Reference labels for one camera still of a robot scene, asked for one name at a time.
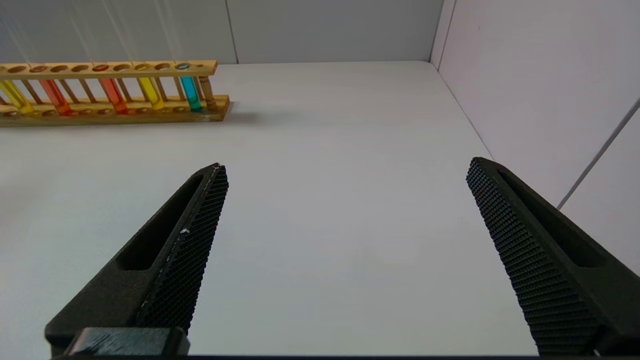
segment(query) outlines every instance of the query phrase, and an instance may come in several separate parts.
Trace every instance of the colored liquid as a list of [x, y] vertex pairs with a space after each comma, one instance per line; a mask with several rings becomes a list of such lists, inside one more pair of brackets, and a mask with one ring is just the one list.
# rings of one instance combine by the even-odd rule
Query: colored liquid
[[151, 107], [154, 110], [164, 108], [164, 102], [162, 98], [160, 98], [156, 86], [150, 78], [138, 78], [138, 83], [147, 96], [147, 99], [149, 99], [149, 102], [151, 102]]
[[60, 115], [69, 116], [73, 113], [73, 110], [71, 110], [69, 103], [65, 99], [65, 96], [62, 95], [55, 80], [40, 80], [40, 85], [42, 85], [44, 92], [47, 93], [49, 100], [51, 100], [51, 104], [53, 104]]
[[100, 84], [102, 85], [107, 98], [111, 101], [113, 109], [118, 114], [128, 113], [127, 103], [122, 98], [122, 94], [120, 94], [120, 89], [118, 89], [116, 81], [114, 79], [100, 79]]
[[13, 81], [1, 80], [0, 90], [2, 90], [6, 94], [9, 100], [11, 100], [11, 102], [16, 108], [18, 108], [18, 111], [21, 114], [26, 115], [28, 113], [33, 113], [35, 111], [31, 103], [29, 103], [29, 101], [27, 101], [27, 99], [20, 92], [20, 90], [18, 90], [18, 88], [15, 87], [15, 84], [13, 84]]
[[182, 87], [184, 88], [184, 94], [189, 102], [189, 107], [192, 113], [202, 112], [202, 105], [200, 105], [200, 98], [198, 97], [198, 90], [196, 90], [196, 84], [193, 78], [189, 76], [182, 76], [180, 78]]

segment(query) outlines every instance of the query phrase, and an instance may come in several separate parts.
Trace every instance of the test tube rack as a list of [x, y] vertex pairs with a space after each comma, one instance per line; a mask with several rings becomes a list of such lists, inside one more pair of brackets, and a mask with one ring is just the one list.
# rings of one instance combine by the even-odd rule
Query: test tube rack
[[[0, 63], [0, 127], [222, 121], [229, 96], [213, 95], [209, 81], [217, 66], [215, 60]], [[165, 77], [173, 78], [177, 96], [165, 94], [160, 80]], [[131, 97], [125, 78], [136, 79], [144, 96]], [[86, 97], [71, 89], [69, 81], [74, 79]], [[88, 79], [97, 79], [107, 97], [95, 97]], [[31, 99], [15, 86], [16, 81], [22, 82]], [[37, 94], [32, 81], [42, 85], [48, 98]]]

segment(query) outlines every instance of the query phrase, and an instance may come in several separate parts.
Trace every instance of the yellow liquid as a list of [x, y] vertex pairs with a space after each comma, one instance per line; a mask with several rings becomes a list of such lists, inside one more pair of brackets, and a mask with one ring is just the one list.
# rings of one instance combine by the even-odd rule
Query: yellow liquid
[[154, 110], [160, 110], [164, 108], [164, 102], [160, 98], [158, 91], [156, 90], [156, 86], [150, 78], [138, 78], [138, 83], [140, 84], [140, 88], [151, 102], [151, 107]]
[[33, 106], [25, 99], [24, 95], [15, 87], [13, 81], [11, 80], [1, 80], [0, 81], [0, 90], [2, 90], [6, 96], [11, 100], [12, 104], [18, 108], [18, 111], [21, 114], [33, 113], [35, 109]]

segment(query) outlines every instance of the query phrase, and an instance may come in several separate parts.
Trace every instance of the red liquid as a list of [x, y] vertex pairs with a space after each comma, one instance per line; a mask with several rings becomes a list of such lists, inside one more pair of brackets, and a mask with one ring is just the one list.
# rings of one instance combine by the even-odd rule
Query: red liquid
[[111, 101], [113, 109], [118, 114], [128, 113], [127, 103], [122, 98], [120, 89], [118, 89], [118, 85], [116, 85], [116, 81], [114, 79], [100, 79], [100, 84], [102, 84], [102, 88], [104, 89], [104, 93], [107, 94], [107, 98]]
[[62, 95], [60, 88], [56, 85], [55, 80], [40, 80], [40, 84], [44, 89], [44, 92], [47, 93], [49, 100], [51, 100], [51, 104], [56, 108], [60, 115], [71, 116], [73, 110], [69, 107], [69, 103], [65, 99], [65, 96]]

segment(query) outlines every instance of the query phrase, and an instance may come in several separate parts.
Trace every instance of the white wall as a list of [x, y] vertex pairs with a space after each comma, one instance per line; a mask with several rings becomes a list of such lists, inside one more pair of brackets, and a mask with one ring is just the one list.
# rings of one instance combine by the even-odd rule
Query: white wall
[[447, 41], [449, 32], [449, 24], [453, 16], [453, 9], [456, 6], [456, 0], [444, 0], [442, 3], [442, 11], [440, 12], [440, 20], [436, 30], [436, 37], [433, 39], [433, 48], [431, 50], [431, 59], [429, 60], [436, 69], [440, 68], [440, 60], [442, 59], [442, 51]]
[[640, 112], [591, 169], [562, 212], [640, 274]]
[[640, 2], [457, 0], [440, 73], [484, 144], [559, 204], [640, 95]]
[[[131, 27], [136, 48], [142, 60], [171, 59], [162, 27], [152, 0], [114, 0], [126, 9], [125, 21]], [[87, 61], [73, 25], [68, 0], [5, 0], [13, 20], [26, 32], [37, 50], [40, 62]], [[123, 47], [105, 15], [101, 1], [83, 1], [82, 11], [100, 44], [99, 56], [104, 61], [127, 60]], [[171, 0], [170, 8], [176, 33], [182, 44], [183, 57], [190, 60], [217, 59], [235, 63], [224, 0]], [[24, 62], [0, 24], [0, 62]]]
[[442, 0], [230, 0], [240, 63], [429, 60]]
[[[69, 22], [68, 1], [5, 1], [38, 49], [32, 61], [87, 60]], [[112, 1], [127, 9], [142, 60], [171, 58], [153, 0]], [[102, 4], [83, 6], [102, 49], [100, 60], [126, 60]], [[170, 6], [185, 59], [389, 61], [429, 59], [442, 0], [170, 0]], [[0, 26], [0, 62], [23, 61]]]

